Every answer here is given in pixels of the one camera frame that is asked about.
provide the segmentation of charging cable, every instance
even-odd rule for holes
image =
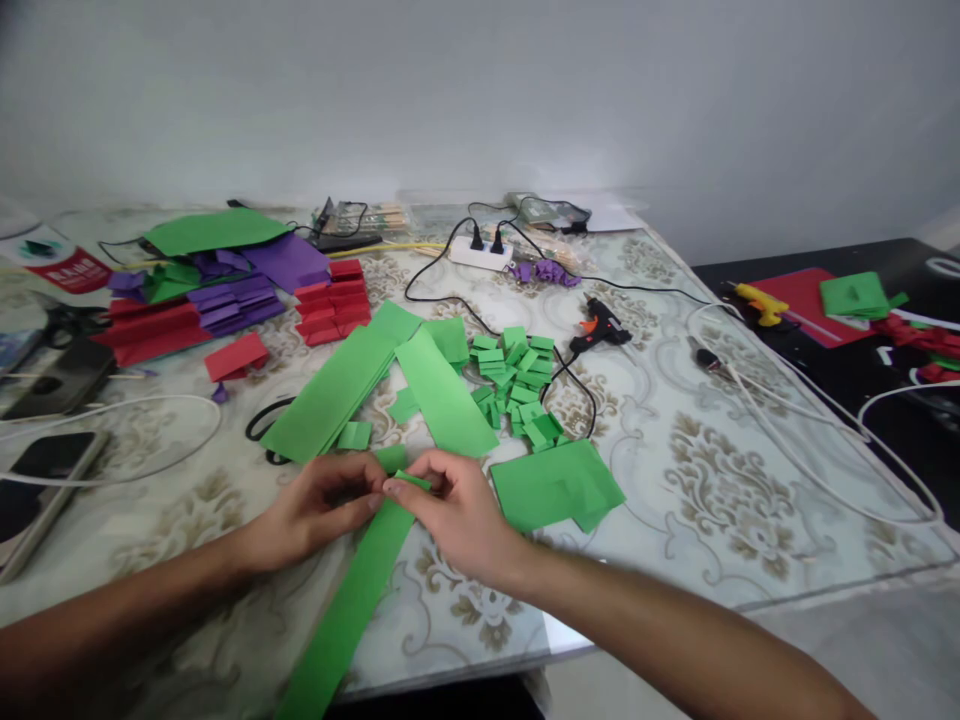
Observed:
[[[13,433],[12,435],[7,435],[6,437],[0,437],[0,444],[13,440],[15,438],[23,437],[24,435],[31,435],[33,433],[42,432],[44,430],[50,430],[51,428],[59,427],[60,425],[66,425],[67,423],[76,422],[77,420],[82,420],[83,418],[92,417],[93,415],[101,415],[111,410],[116,410],[117,408],[126,407],[128,405],[137,405],[139,403],[151,402],[154,400],[196,400],[202,402],[205,405],[209,405],[216,411],[217,420],[213,424],[210,432],[207,434],[203,440],[200,441],[200,444],[195,448],[189,450],[185,455],[168,462],[166,465],[163,465],[155,470],[148,470],[142,472],[138,475],[134,475],[129,478],[121,478],[119,480],[53,480],[50,478],[41,478],[34,477],[32,475],[20,475],[19,473],[13,472],[0,472],[0,480],[13,480],[14,482],[22,482],[27,485],[45,485],[48,487],[78,487],[78,488],[90,488],[90,487],[104,487],[106,485],[119,485],[121,483],[133,482],[134,480],[142,480],[145,477],[150,475],[156,475],[159,472],[163,472],[169,468],[172,468],[174,465],[177,465],[188,457],[196,453],[200,448],[206,445],[217,434],[217,431],[220,429],[220,423],[223,420],[223,415],[220,412],[220,406],[217,405],[212,400],[208,400],[205,397],[200,397],[199,395],[150,395],[148,397],[134,398],[133,400],[124,400],[122,402],[114,403],[112,405],[107,405],[106,407],[97,408],[96,410],[91,410],[89,412],[81,413],[80,415],[73,415],[71,417],[63,418],[62,420],[57,420],[55,422],[46,423],[39,427],[28,428],[27,430],[21,430],[20,432]]]
[[[933,495],[932,492],[930,492],[930,489],[923,483],[923,481],[919,477],[917,477],[917,474],[913,472],[913,470],[911,470],[910,467],[900,458],[900,456],[897,455],[895,452],[893,452],[893,450],[891,450],[887,446],[887,444],[883,442],[883,440],[877,437],[877,435],[875,435],[870,430],[870,428],[868,428],[864,424],[863,418],[866,416],[867,410],[869,410],[874,403],[876,403],[878,400],[882,400],[885,397],[890,397],[891,395],[896,395],[898,393],[908,392],[913,390],[927,390],[932,388],[960,386],[960,381],[953,380],[950,382],[933,383],[930,385],[911,385],[907,387],[897,388],[895,390],[890,390],[888,392],[880,393],[879,395],[873,398],[870,398],[866,403],[864,403],[863,407],[860,408],[860,411],[857,413],[855,417],[852,413],[848,412],[847,409],[843,407],[840,403],[838,403],[836,400],[830,397],[827,393],[821,390],[816,383],[814,383],[809,377],[807,377],[799,368],[793,365],[793,363],[791,363],[790,361],[786,360],[783,357],[780,357],[780,360],[787,367],[789,367],[794,373],[796,373],[796,376],[798,378],[802,378],[806,382],[806,384],[809,385],[811,390],[816,392],[820,397],[826,400],[830,405],[832,405],[834,408],[839,410],[843,415],[849,418],[856,426],[855,428],[851,428],[851,427],[848,427],[847,425],[844,425],[839,420],[837,420],[837,418],[834,417],[833,415],[811,411],[811,410],[808,410],[807,408],[801,407],[788,400],[785,400],[784,398],[780,397],[776,393],[765,388],[760,383],[754,380],[751,380],[750,378],[744,375],[741,375],[739,372],[737,372],[737,369],[732,364],[720,361],[719,357],[716,355],[713,348],[711,348],[710,345],[703,339],[703,337],[700,335],[699,332],[697,332],[695,327],[695,320],[700,316],[701,313],[709,310],[710,308],[722,308],[725,312],[732,312],[740,320],[743,320],[743,316],[740,314],[740,311],[735,306],[730,305],[729,303],[722,303],[722,302],[710,303],[708,305],[704,305],[703,307],[697,308],[696,310],[691,312],[690,315],[687,316],[687,322],[686,322],[687,333],[694,340],[696,340],[701,347],[705,348],[707,351],[709,351],[710,354],[713,355],[715,362],[719,363],[719,365],[717,365],[716,367],[711,367],[709,369],[718,369],[718,370],[722,369],[723,371],[726,371],[730,379],[740,389],[740,392],[743,395],[744,400],[746,400],[747,404],[753,410],[761,427],[763,427],[764,430],[767,431],[767,433],[770,435],[770,438],[774,441],[774,443],[776,443],[777,447],[779,447],[780,450],[784,453],[784,455],[786,455],[787,458],[789,458],[790,461],[797,466],[797,468],[800,470],[801,473],[803,473],[821,490],[823,490],[825,493],[827,493],[830,497],[832,497],[834,500],[836,500],[838,503],[843,505],[848,510],[851,510],[859,515],[863,515],[864,517],[868,517],[872,520],[878,520],[880,522],[885,522],[890,525],[896,525],[901,527],[938,525],[943,522],[943,519],[944,519],[943,508],[940,506],[940,503],[937,500],[937,498]],[[799,381],[796,378],[790,377],[787,372],[784,371],[783,374],[784,376],[788,377],[794,385],[797,385],[797,386],[800,385]],[[797,454],[793,451],[793,449],[787,443],[786,439],[783,437],[780,431],[777,430],[774,424],[767,417],[766,413],[764,413],[763,410],[760,409],[760,406],[757,404],[756,400],[754,400],[753,395],[751,395],[750,391],[747,389],[746,384],[744,384],[745,382],[749,383],[756,390],[766,395],[767,397],[771,398],[775,402],[779,403],[783,407],[789,408],[790,410],[800,415],[803,415],[804,417],[808,417],[812,420],[817,420],[818,422],[827,423],[828,425],[832,426],[834,429],[839,430],[848,436],[852,436],[853,438],[855,438],[860,442],[863,442],[863,443],[875,442],[877,445],[883,448],[884,451],[891,458],[893,458],[893,460],[897,463],[897,465],[899,465],[903,469],[903,471],[907,474],[907,477],[909,477],[914,483],[916,483],[916,486],[920,488],[920,491],[923,493],[924,497],[926,497],[927,501],[930,503],[930,507],[932,508],[931,513],[925,517],[918,517],[918,518],[907,518],[907,519],[889,518],[889,517],[884,517],[883,515],[878,515],[877,513],[874,513],[865,508],[859,507],[855,505],[852,501],[840,495],[840,493],[838,493],[836,490],[830,487],[830,485],[823,478],[821,478],[813,470],[811,470],[806,465],[806,463],[804,463],[797,456]],[[897,491],[897,494],[899,494],[901,498],[903,498],[904,500],[907,500],[907,502],[910,502],[910,500],[904,496],[904,494],[900,491],[900,489],[895,484],[894,484],[894,489]]]

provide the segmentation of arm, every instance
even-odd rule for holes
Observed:
[[[331,501],[345,490],[377,491],[385,477],[370,453],[318,457],[248,525],[3,628],[0,715],[35,712],[60,691],[96,682],[257,576],[360,527],[382,495],[366,494],[337,509]]]
[[[649,576],[525,540],[500,513],[480,466],[430,450],[383,488],[470,577],[557,617],[696,718],[873,717],[812,658],[757,625]]]

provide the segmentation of white cable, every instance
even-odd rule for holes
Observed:
[[[737,308],[734,307],[733,305],[729,305],[728,303],[711,303],[709,305],[704,305],[703,307],[697,308],[692,313],[690,313],[690,315],[687,317],[687,332],[698,343],[700,343],[701,346],[703,346],[707,350],[710,350],[710,352],[713,352],[716,355],[716,352],[714,352],[714,350],[706,342],[704,342],[703,337],[701,337],[701,335],[693,327],[693,321],[700,313],[714,307],[728,308],[730,311],[736,314],[737,317],[739,317],[741,320],[743,319],[743,316],[740,315],[739,310],[737,310]],[[798,377],[803,378],[807,382],[807,384],[810,386],[810,389],[812,389],[814,392],[820,395],[820,397],[822,397],[828,403],[833,405],[841,413],[846,415],[851,421],[856,423],[856,426],[858,428],[858,430],[853,430],[852,428],[847,427],[843,423],[838,422],[831,415],[826,415],[823,413],[813,413],[807,410],[806,408],[801,408],[798,405],[794,405],[793,403],[787,400],[784,400],[783,398],[779,397],[775,393],[767,390],[767,388],[759,385],[755,381],[740,375],[740,373],[737,372],[736,368],[733,367],[733,365],[724,362],[724,367],[729,372],[730,377],[733,379],[733,381],[737,384],[737,387],[740,388],[740,391],[743,394],[744,398],[746,399],[747,403],[750,405],[751,409],[756,414],[757,420],[760,422],[761,426],[769,433],[771,439],[773,439],[773,441],[777,444],[780,450],[783,451],[783,453],[790,459],[790,461],[793,462],[793,464],[796,465],[797,468],[806,477],[808,477],[812,482],[814,482],[818,487],[820,487],[820,489],[822,489],[824,492],[830,495],[834,500],[836,500],[837,502],[839,502],[841,505],[848,508],[849,510],[852,510],[855,513],[863,515],[864,517],[868,517],[873,520],[879,520],[880,522],[889,523],[890,525],[898,525],[898,526],[916,527],[916,526],[936,525],[936,524],[942,523],[943,508],[940,506],[940,503],[937,501],[937,498],[933,495],[932,492],[930,492],[930,489],[923,483],[923,481],[919,477],[917,477],[916,473],[914,473],[913,470],[911,470],[910,467],[900,458],[900,456],[894,453],[893,450],[891,450],[887,446],[887,444],[883,442],[883,440],[877,437],[877,435],[875,435],[873,431],[871,431],[870,428],[868,428],[863,423],[863,417],[866,415],[866,412],[871,405],[873,405],[878,400],[881,400],[890,395],[895,395],[897,393],[907,392],[911,390],[925,390],[925,389],[934,388],[934,387],[958,386],[960,385],[960,381],[950,381],[950,382],[935,383],[930,385],[907,386],[903,388],[897,388],[896,390],[890,390],[888,392],[880,393],[876,397],[873,397],[870,400],[868,400],[863,405],[863,407],[860,408],[860,412],[857,414],[857,416],[854,417],[850,412],[847,411],[846,408],[840,405],[840,403],[838,403],[836,400],[830,397],[827,393],[821,390],[816,385],[816,383],[814,383],[809,377],[807,377],[799,368],[795,367],[791,362],[789,362],[785,358],[781,357],[780,360],[785,365],[787,365],[791,370],[793,370],[793,372],[796,373]],[[757,404],[757,402],[753,399],[753,396],[750,394],[750,391],[747,390],[747,387],[743,384],[744,380],[747,380],[748,382],[750,382],[754,387],[759,388],[761,392],[768,395],[769,397],[771,397],[772,399],[774,399],[784,407],[788,407],[791,410],[799,412],[800,414],[806,417],[812,418],[814,420],[825,422],[838,430],[844,430],[848,434],[852,433],[854,436],[856,436],[858,439],[862,440],[863,442],[872,441],[877,443],[877,445],[883,448],[884,451],[886,451],[886,453],[891,458],[893,458],[893,460],[903,469],[903,471],[907,474],[907,476],[914,483],[916,483],[917,487],[920,488],[921,492],[927,498],[927,501],[930,503],[930,506],[933,509],[932,513],[927,517],[918,517],[918,518],[912,518],[912,519],[894,519],[894,518],[884,517],[882,515],[877,515],[876,513],[870,510],[866,510],[864,508],[854,505],[851,501],[847,500],[845,497],[843,497],[838,492],[836,492],[833,488],[831,488],[826,481],[820,478],[813,470],[807,467],[807,465],[804,464],[799,457],[797,457],[796,453],[794,453],[793,450],[787,444],[787,441],[783,437],[783,435],[776,429],[776,427],[773,425],[770,419],[760,409],[760,406]],[[794,384],[798,384],[796,379],[794,378],[791,378],[791,381]],[[900,494],[901,497],[903,497],[903,494],[900,492],[899,488],[894,486],[894,489],[897,491],[898,494]]]
[[[12,472],[0,472],[0,479],[3,480],[13,480],[15,482],[22,482],[28,485],[47,485],[50,487],[79,487],[79,488],[89,488],[89,487],[103,487],[106,485],[119,485],[120,483],[133,482],[134,480],[142,480],[145,477],[150,475],[156,475],[158,472],[163,472],[164,470],[177,465],[178,463],[183,462],[188,457],[197,452],[200,448],[206,445],[217,434],[217,430],[220,429],[220,422],[223,419],[222,414],[220,413],[220,406],[217,405],[212,400],[209,400],[205,397],[200,397],[199,395],[150,395],[148,397],[134,398],[133,400],[124,400],[122,402],[114,403],[112,405],[107,405],[106,407],[97,408],[96,410],[91,410],[90,412],[81,413],[79,415],[73,415],[71,417],[63,418],[62,420],[57,420],[52,423],[46,423],[39,427],[27,428],[26,430],[21,430],[20,432],[13,433],[13,435],[7,435],[6,437],[0,437],[0,444],[5,443],[9,440],[13,440],[18,437],[23,437],[24,435],[31,435],[33,433],[42,432],[44,430],[49,430],[50,428],[59,427],[60,425],[66,425],[67,423],[76,422],[77,420],[82,420],[83,418],[90,417],[92,415],[101,415],[105,412],[110,412],[111,410],[116,410],[117,408],[125,407],[127,405],[136,405],[138,403],[150,402],[153,400],[199,400],[202,403],[205,403],[211,406],[214,410],[217,411],[217,421],[213,426],[213,429],[210,433],[203,438],[199,445],[187,452],[182,457],[177,458],[176,460],[167,463],[155,470],[149,470],[147,472],[142,472],[139,475],[134,475],[129,478],[122,478],[120,480],[51,480],[48,478],[33,477],[31,475],[20,475],[19,473]]]

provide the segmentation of power strip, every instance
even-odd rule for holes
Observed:
[[[457,235],[450,244],[450,259],[461,265],[473,265],[494,272],[503,272],[510,266],[510,261],[513,259],[512,245],[504,243],[503,254],[498,254],[490,251],[493,243],[485,242],[483,250],[472,250],[470,248],[472,242],[472,237]]]

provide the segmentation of table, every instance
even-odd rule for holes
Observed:
[[[721,292],[727,280],[753,282],[810,267],[824,268],[837,277],[872,270],[891,295],[903,291],[910,296],[904,310],[960,323],[960,280],[931,271],[926,263],[933,258],[951,259],[919,240],[897,238],[704,265],[693,271],[707,287]],[[828,350],[801,331],[758,329],[758,334],[775,351],[802,362],[807,374],[830,397],[854,413],[865,398],[891,390],[901,381],[909,382],[908,370],[929,362],[927,353],[905,347],[896,351],[894,368],[888,368],[881,362],[877,348],[890,347],[891,343],[880,335]],[[960,397],[958,389],[944,392]],[[947,522],[954,528],[960,527],[960,484],[955,472],[957,432],[938,422],[911,393],[900,398],[877,403],[868,416],[870,427],[923,478],[943,506]],[[956,421],[948,420],[947,424],[955,426]],[[893,461],[887,464],[901,478],[905,477]]]
[[[57,225],[92,247],[95,239],[128,239],[178,214],[81,213]],[[445,241],[462,208],[426,206],[414,214],[425,239]],[[276,216],[290,219],[289,214]],[[690,269],[652,230],[590,238],[585,247],[598,266],[595,274],[621,284],[680,287],[705,297]],[[389,298],[429,319],[462,312],[454,302],[402,299],[407,281],[426,262],[422,255],[394,251],[361,257],[374,309]],[[5,312],[28,304],[23,292],[28,287],[51,289],[28,275],[5,276],[0,290]],[[804,479],[745,411],[736,392],[693,364],[684,329],[691,301],[597,283],[584,289],[613,308],[635,337],[629,351],[600,347],[574,365],[598,400],[593,439],[627,501],[590,535],[567,521],[536,532],[537,540],[640,568],[745,612],[819,602],[840,592],[880,587],[892,577],[942,573],[957,562],[949,531],[905,531],[867,521]],[[424,273],[414,289],[429,296],[454,292],[468,298],[488,325],[523,324],[530,332],[555,337],[561,347],[583,319],[580,289],[518,285],[510,276],[446,262]],[[103,293],[94,295],[75,301],[105,301]],[[270,360],[262,370],[230,384],[223,426],[199,453],[148,480],[77,494],[20,579],[0,588],[0,624],[195,547],[269,505],[277,486],[289,482],[297,468],[268,465],[262,449],[243,438],[243,428],[259,408],[296,393],[335,350],[329,345],[306,348],[293,330],[296,322],[291,310],[260,326]],[[477,331],[469,318],[467,328],[470,335]],[[769,351],[752,333],[719,314],[705,323],[704,333],[743,373],[794,402],[807,401],[780,381]],[[201,358],[226,342],[149,363],[157,378],[112,382],[102,399],[209,396],[212,386]],[[403,384],[394,364],[359,419],[373,423],[374,447],[403,442],[413,457],[432,443],[420,416],[398,427],[386,412]],[[759,397],[758,402],[805,460],[841,492],[881,512],[913,512],[892,490],[892,480],[885,479],[889,474],[875,458],[820,423]],[[546,404],[571,436],[585,432],[589,401],[568,378],[556,383]],[[206,422],[193,405],[165,401],[140,406],[122,422],[102,416],[84,424],[115,433],[96,471],[115,477],[157,462],[171,443],[188,445]],[[527,452],[522,441],[508,435],[501,433],[502,444],[484,459],[485,466]],[[126,703],[128,715],[269,714],[355,542],[341,539],[171,639],[124,679],[126,694],[117,697]],[[552,654],[539,611],[458,573],[416,525],[357,649],[344,690],[346,697],[359,698],[538,665]]]

